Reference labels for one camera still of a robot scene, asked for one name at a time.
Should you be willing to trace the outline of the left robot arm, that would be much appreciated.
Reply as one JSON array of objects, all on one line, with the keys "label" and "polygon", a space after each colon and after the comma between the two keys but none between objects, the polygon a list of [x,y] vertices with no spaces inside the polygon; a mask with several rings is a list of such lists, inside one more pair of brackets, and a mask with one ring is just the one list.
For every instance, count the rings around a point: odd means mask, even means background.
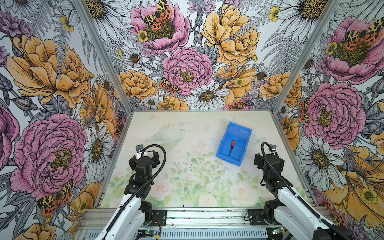
[{"label": "left robot arm", "polygon": [[97,240],[133,240],[139,228],[152,217],[152,204],[145,201],[154,182],[153,169],[160,164],[159,153],[136,153],[129,164],[130,177],[123,198]]}]

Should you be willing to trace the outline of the red handled screwdriver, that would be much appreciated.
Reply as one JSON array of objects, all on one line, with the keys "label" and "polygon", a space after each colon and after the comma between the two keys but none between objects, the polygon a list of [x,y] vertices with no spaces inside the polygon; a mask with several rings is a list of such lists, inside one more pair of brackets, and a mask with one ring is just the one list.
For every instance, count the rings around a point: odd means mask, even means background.
[{"label": "red handled screwdriver", "polygon": [[235,145],[236,145],[236,141],[235,141],[235,140],[233,140],[233,141],[232,141],[232,143],[231,143],[231,148],[230,148],[230,152],[229,152],[229,155],[228,155],[228,157],[230,157],[230,156],[231,156],[231,153],[232,153],[232,151],[233,151],[233,149],[234,149]]}]

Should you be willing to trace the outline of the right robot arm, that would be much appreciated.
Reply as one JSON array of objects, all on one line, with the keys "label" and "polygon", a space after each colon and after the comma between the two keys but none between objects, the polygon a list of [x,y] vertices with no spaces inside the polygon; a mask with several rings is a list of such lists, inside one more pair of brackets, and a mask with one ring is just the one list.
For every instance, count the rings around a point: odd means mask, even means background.
[{"label": "right robot arm", "polygon": [[297,240],[351,240],[352,234],[343,225],[337,226],[311,206],[282,176],[285,161],[276,148],[261,144],[261,154],[255,155],[254,165],[263,171],[261,186],[275,197],[265,202],[264,221],[279,223]]}]

